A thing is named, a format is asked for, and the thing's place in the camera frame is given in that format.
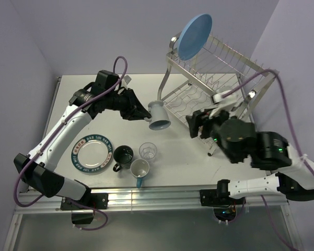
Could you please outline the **grey blue plastic cup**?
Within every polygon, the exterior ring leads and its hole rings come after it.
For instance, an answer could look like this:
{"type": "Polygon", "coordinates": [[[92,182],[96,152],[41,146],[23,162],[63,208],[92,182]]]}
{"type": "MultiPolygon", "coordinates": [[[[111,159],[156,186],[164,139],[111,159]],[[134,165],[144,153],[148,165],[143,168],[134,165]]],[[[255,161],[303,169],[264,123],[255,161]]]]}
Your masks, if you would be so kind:
{"type": "Polygon", "coordinates": [[[148,104],[150,118],[145,118],[149,122],[149,128],[154,131],[164,130],[171,125],[164,103],[161,100],[151,101],[148,104]]]}

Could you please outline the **stainless steel dish rack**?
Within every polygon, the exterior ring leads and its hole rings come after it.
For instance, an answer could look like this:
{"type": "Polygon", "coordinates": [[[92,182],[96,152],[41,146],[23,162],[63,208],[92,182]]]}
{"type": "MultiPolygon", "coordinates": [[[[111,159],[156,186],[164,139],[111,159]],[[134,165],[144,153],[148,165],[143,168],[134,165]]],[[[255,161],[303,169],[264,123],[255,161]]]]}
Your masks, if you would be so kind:
{"type": "Polygon", "coordinates": [[[157,99],[180,122],[187,125],[186,116],[196,110],[213,108],[211,97],[249,82],[249,90],[240,88],[236,104],[230,115],[253,122],[252,112],[275,80],[271,73],[214,36],[209,36],[203,48],[190,60],[178,55],[176,43],[180,35],[173,36],[166,55],[167,70],[158,89],[157,99]]]}

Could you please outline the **black mug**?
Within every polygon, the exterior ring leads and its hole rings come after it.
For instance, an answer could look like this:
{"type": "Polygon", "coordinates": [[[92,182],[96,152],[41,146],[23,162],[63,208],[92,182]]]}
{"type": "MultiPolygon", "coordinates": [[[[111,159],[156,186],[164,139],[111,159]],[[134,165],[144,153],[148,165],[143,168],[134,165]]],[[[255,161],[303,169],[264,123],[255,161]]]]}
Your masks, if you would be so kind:
{"type": "Polygon", "coordinates": [[[133,161],[134,151],[127,145],[117,147],[113,153],[113,158],[116,164],[113,167],[114,172],[119,172],[123,169],[130,169],[133,161]]]}

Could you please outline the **blue plastic plate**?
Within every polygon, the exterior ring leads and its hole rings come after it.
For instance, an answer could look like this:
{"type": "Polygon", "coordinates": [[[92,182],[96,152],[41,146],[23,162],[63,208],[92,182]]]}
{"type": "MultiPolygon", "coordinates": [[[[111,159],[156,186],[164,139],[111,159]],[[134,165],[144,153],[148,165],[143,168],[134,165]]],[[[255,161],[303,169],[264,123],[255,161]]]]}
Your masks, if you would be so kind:
{"type": "Polygon", "coordinates": [[[206,44],[213,25],[209,14],[199,14],[192,18],[180,33],[177,51],[181,60],[193,58],[206,44]]]}

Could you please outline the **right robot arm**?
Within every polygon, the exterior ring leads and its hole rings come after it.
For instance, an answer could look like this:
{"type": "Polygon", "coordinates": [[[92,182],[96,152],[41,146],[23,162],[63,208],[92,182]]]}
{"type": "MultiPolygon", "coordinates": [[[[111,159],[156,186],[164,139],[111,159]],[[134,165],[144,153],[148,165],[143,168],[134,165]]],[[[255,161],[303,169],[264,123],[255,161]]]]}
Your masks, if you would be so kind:
{"type": "Polygon", "coordinates": [[[222,111],[210,118],[209,110],[188,115],[190,136],[212,138],[232,164],[250,158],[250,167],[271,171],[271,175],[249,179],[218,181],[213,198],[222,204],[256,195],[284,195],[291,201],[314,200],[314,162],[300,157],[289,142],[276,132],[259,132],[222,111]]]}

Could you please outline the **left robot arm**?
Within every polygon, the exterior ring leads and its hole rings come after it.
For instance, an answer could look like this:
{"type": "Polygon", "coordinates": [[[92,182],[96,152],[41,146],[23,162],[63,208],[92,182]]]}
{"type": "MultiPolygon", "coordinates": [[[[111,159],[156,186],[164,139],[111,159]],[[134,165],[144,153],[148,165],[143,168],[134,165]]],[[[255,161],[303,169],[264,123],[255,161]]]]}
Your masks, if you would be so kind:
{"type": "Polygon", "coordinates": [[[27,155],[19,153],[14,158],[19,173],[15,184],[23,181],[42,196],[70,198],[78,208],[87,208],[91,204],[91,189],[82,182],[55,173],[55,169],[77,134],[103,111],[119,111],[121,117],[129,121],[151,118],[132,89],[115,90],[119,83],[91,82],[76,91],[61,120],[42,142],[27,155]]]}

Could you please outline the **clear plastic glass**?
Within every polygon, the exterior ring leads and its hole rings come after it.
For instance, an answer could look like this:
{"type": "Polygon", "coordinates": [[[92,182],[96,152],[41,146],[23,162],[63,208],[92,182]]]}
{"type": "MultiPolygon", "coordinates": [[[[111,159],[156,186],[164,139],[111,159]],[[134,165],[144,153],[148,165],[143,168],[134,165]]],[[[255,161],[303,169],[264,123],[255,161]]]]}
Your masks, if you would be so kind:
{"type": "Polygon", "coordinates": [[[140,157],[149,163],[156,160],[157,153],[157,146],[151,142],[145,142],[139,147],[140,157]]]}

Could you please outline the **teal mug white inside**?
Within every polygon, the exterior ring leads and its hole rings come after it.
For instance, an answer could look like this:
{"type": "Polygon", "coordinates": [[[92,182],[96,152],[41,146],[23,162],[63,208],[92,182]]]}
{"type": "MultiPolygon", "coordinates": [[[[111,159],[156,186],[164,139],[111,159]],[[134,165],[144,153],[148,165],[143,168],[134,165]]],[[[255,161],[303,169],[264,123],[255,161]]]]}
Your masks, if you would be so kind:
{"type": "Polygon", "coordinates": [[[144,159],[136,159],[131,163],[130,171],[133,177],[136,178],[137,189],[141,188],[143,179],[147,176],[149,170],[149,162],[144,159]]]}

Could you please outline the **white plate green rim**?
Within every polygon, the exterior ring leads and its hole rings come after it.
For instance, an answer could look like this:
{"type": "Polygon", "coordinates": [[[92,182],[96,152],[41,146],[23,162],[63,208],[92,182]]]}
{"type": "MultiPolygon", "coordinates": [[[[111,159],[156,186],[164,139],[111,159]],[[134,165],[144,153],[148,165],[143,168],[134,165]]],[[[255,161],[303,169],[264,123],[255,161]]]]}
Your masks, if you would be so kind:
{"type": "Polygon", "coordinates": [[[94,175],[111,162],[112,155],[113,145],[107,137],[90,134],[74,144],[71,150],[71,162],[81,173],[94,175]]]}

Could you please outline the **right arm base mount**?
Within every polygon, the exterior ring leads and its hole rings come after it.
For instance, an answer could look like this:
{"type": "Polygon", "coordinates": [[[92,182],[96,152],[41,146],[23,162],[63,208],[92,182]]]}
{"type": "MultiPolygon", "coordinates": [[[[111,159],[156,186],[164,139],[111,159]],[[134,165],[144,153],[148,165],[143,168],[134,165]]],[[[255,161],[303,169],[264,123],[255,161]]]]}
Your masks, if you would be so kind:
{"type": "Polygon", "coordinates": [[[246,199],[219,198],[216,189],[202,189],[200,203],[213,209],[213,218],[218,224],[228,226],[243,212],[246,199]]]}

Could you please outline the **aluminium mounting rail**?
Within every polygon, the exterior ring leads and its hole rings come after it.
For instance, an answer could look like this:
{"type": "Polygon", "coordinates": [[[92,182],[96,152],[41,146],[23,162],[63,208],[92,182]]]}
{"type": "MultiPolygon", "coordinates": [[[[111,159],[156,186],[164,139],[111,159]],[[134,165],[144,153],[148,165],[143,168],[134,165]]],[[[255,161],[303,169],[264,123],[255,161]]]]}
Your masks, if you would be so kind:
{"type": "MultiPolygon", "coordinates": [[[[216,186],[175,186],[175,187],[150,187],[150,188],[106,188],[93,189],[91,193],[107,193],[108,212],[120,211],[156,211],[156,210],[186,210],[201,208],[200,193],[202,189],[212,189],[216,186]]],[[[19,200],[28,203],[34,200],[40,193],[30,190],[20,193],[19,200]]],[[[283,196],[264,196],[269,206],[289,205],[283,196]]],[[[60,210],[62,199],[60,197],[43,197],[30,207],[16,206],[14,214],[51,214],[70,213],[60,210]]],[[[260,196],[246,197],[246,206],[264,206],[260,196]]]]}

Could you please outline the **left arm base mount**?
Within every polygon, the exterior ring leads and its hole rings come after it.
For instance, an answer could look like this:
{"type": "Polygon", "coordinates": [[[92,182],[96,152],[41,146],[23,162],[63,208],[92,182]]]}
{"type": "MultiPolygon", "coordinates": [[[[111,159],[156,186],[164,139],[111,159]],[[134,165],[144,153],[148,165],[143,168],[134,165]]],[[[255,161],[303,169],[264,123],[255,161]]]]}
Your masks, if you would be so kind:
{"type": "Polygon", "coordinates": [[[71,222],[75,227],[83,230],[99,229],[108,223],[108,216],[104,210],[108,207],[108,193],[91,193],[82,200],[62,198],[60,210],[71,212],[71,222]],[[99,227],[91,227],[93,220],[100,220],[99,227]]]}

